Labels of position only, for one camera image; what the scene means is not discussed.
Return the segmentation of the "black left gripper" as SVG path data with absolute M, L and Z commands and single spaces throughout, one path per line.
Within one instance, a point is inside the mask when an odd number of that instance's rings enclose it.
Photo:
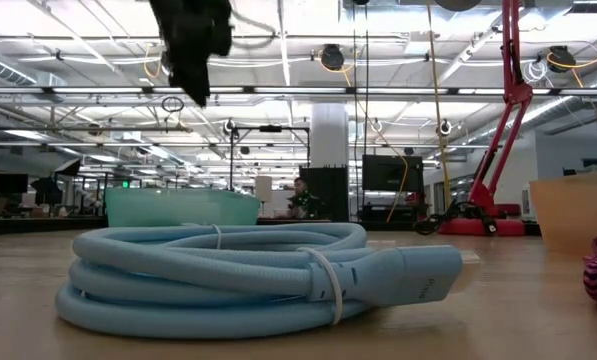
M 205 63 L 227 56 L 232 47 L 229 0 L 148 0 L 172 65 L 170 85 L 199 107 L 207 106 L 210 82 Z

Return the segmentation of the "black metal stand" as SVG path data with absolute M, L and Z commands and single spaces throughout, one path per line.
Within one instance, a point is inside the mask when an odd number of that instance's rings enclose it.
M 311 131 L 305 127 L 282 126 L 282 125 L 259 125 L 259 126 L 236 126 L 233 125 L 229 135 L 229 182 L 228 188 L 234 192 L 234 150 L 252 131 L 259 133 L 281 133 L 289 132 L 297 139 L 302 147 L 307 150 L 307 166 L 311 164 Z M 304 131 L 306 140 L 297 135 L 298 131 Z

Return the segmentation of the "teal translucent plastic bin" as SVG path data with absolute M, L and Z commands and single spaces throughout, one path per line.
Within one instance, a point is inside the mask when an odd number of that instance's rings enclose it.
M 260 201 L 209 188 L 110 188 L 105 206 L 110 227 L 255 225 Z

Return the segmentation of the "white box on stand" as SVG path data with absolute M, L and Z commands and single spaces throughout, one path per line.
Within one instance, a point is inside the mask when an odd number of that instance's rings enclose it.
M 273 199 L 273 179 L 270 176 L 257 176 L 254 181 L 255 195 L 263 203 Z

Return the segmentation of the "white building column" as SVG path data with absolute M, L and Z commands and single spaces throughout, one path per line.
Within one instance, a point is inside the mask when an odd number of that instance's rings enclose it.
M 343 103 L 313 103 L 310 123 L 311 165 L 343 167 L 349 160 L 349 117 Z

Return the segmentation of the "person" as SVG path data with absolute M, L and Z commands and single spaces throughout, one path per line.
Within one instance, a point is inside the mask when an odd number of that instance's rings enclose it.
M 320 219 L 323 201 L 313 195 L 304 178 L 294 180 L 294 194 L 288 199 L 288 216 L 292 219 Z

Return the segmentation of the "black cabinet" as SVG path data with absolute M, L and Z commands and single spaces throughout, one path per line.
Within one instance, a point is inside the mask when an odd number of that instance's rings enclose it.
M 299 175 L 317 198 L 317 217 L 332 222 L 349 221 L 349 171 L 347 167 L 302 167 Z

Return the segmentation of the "black television screen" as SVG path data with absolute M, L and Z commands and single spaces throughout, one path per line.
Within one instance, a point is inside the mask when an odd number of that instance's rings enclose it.
M 362 157 L 362 188 L 370 191 L 421 193 L 423 159 L 419 156 L 364 155 Z

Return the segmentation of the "red desk lamp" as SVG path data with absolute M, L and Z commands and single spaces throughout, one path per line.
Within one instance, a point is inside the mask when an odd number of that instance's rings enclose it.
M 521 72 L 519 20 L 520 0 L 502 0 L 504 111 L 478 166 L 468 200 L 448 207 L 438 227 L 440 234 L 504 237 L 525 234 L 523 222 L 503 217 L 495 203 L 498 182 L 533 98 L 533 89 Z

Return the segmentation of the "orange translucent plastic bin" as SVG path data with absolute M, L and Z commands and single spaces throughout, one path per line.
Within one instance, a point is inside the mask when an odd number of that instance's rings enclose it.
M 530 196 L 548 251 L 591 252 L 597 237 L 597 172 L 533 181 Z

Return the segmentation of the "black metal table frame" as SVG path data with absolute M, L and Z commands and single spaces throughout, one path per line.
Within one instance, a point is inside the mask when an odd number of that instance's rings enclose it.
M 258 225 L 280 225 L 305 223 L 286 219 L 262 219 Z M 413 223 L 407 222 L 360 222 L 367 231 L 413 231 Z M 0 235 L 35 232 L 54 232 L 69 230 L 91 230 L 108 227 L 106 217 L 68 217 L 68 218 L 1 218 Z M 525 222 L 525 234 L 541 236 L 540 226 L 536 222 Z

